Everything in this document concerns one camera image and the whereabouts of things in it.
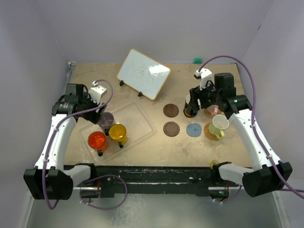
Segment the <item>purple cup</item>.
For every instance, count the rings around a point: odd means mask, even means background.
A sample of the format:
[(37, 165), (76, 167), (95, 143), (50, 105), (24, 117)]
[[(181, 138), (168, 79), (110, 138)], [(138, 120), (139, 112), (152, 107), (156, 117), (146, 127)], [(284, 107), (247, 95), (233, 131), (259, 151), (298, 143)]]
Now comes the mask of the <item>purple cup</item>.
[(101, 129), (103, 129), (105, 135), (108, 136), (110, 128), (116, 124), (116, 121), (112, 113), (103, 112), (97, 124)]

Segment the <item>pink cup white inside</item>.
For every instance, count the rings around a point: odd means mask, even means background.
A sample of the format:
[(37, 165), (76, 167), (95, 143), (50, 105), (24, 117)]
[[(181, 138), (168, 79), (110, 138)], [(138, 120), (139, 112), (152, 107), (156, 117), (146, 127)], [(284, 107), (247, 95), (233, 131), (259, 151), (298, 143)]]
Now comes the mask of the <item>pink cup white inside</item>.
[(221, 114), (221, 111), (217, 105), (211, 105), (206, 109), (207, 114), (212, 118), (217, 114)]

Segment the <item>dark brown wooden coaster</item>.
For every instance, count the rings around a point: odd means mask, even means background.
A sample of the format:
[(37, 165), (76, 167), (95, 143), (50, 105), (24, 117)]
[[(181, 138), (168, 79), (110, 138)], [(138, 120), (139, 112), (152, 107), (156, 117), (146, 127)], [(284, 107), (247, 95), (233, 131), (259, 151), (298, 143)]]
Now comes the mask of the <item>dark brown wooden coaster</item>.
[(175, 104), (166, 104), (163, 108), (163, 113), (167, 117), (176, 117), (179, 113), (179, 109)]

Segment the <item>blue round coaster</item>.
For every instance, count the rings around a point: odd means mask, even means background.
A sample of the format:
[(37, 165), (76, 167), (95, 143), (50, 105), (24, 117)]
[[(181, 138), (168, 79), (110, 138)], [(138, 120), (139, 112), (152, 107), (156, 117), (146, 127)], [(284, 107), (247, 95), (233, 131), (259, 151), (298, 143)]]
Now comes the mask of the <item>blue round coaster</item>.
[(198, 123), (190, 123), (186, 127), (186, 133), (190, 137), (199, 137), (201, 135), (201, 132), (202, 132), (202, 127)]

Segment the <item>woven rattan coaster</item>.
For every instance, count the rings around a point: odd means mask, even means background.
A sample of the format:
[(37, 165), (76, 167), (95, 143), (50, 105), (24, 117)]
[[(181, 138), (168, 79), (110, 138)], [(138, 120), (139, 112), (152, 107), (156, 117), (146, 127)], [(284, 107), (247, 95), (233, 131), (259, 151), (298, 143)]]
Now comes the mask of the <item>woven rattan coaster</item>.
[(224, 131), (215, 127), (212, 123), (204, 126), (204, 134), (208, 139), (213, 141), (218, 141), (225, 137)]

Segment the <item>pale yellow cup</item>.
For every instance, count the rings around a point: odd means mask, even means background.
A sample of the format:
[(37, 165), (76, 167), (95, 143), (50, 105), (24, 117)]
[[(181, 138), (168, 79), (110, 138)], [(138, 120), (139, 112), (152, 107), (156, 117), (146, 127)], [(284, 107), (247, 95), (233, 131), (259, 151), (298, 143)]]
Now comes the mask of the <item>pale yellow cup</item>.
[(226, 116), (218, 114), (212, 118), (208, 131), (212, 140), (221, 140), (225, 137), (225, 130), (229, 127), (229, 121)]

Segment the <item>white cup black handle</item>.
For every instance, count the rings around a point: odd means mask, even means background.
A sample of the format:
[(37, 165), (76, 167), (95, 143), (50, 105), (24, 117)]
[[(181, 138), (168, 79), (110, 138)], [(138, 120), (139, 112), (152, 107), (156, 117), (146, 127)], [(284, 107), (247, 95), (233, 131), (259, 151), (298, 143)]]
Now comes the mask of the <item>white cup black handle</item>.
[(184, 111), (184, 113), (191, 114), (190, 95), (186, 96), (185, 105), (184, 105), (183, 111)]

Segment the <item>orange black-rimmed coaster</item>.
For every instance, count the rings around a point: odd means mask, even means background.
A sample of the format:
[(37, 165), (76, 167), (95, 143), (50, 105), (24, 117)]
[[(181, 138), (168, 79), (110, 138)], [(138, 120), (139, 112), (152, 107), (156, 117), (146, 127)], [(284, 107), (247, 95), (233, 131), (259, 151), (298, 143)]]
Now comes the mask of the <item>orange black-rimmed coaster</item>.
[(187, 118), (194, 118), (197, 116), (197, 114), (188, 114), (188, 113), (184, 113), (184, 115), (187, 117)]

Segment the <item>tan cork coaster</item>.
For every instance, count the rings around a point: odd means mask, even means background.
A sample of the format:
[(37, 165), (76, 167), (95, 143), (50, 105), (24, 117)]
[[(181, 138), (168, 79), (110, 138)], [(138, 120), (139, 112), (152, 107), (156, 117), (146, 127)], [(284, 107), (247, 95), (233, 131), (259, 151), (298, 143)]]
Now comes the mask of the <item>tan cork coaster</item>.
[(221, 111), (218, 110), (216, 113), (213, 112), (213, 113), (210, 113), (207, 109), (204, 109), (204, 114), (208, 117), (208, 118), (213, 118), (214, 116), (218, 115), (218, 114), (221, 114)]

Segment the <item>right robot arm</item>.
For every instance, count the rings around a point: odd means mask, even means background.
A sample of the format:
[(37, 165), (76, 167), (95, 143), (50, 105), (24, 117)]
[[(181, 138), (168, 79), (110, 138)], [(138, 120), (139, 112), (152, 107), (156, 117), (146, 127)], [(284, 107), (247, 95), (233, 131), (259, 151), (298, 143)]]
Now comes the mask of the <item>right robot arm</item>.
[(200, 85), (190, 89), (184, 113), (190, 118), (200, 109), (215, 105), (237, 130), (252, 167), (236, 166), (230, 162), (214, 164), (212, 182), (222, 186), (232, 181), (244, 187), (251, 197), (281, 190), (293, 169), (290, 163), (282, 162), (265, 139), (253, 114), (253, 107), (245, 95), (237, 95), (231, 73), (212, 74), (207, 69), (197, 70), (194, 77)]

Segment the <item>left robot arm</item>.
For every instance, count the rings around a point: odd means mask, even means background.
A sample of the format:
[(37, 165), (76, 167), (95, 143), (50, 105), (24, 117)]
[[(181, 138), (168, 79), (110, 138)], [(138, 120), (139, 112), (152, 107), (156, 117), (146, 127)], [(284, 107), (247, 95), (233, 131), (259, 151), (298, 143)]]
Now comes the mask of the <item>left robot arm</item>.
[(44, 149), (32, 169), (24, 171), (24, 181), (36, 200), (67, 200), (73, 188), (93, 186), (98, 175), (93, 164), (79, 163), (65, 170), (64, 160), (70, 136), (79, 118), (96, 124), (106, 108), (100, 99), (107, 89), (97, 82), (67, 84), (65, 93), (52, 107), (51, 127)]

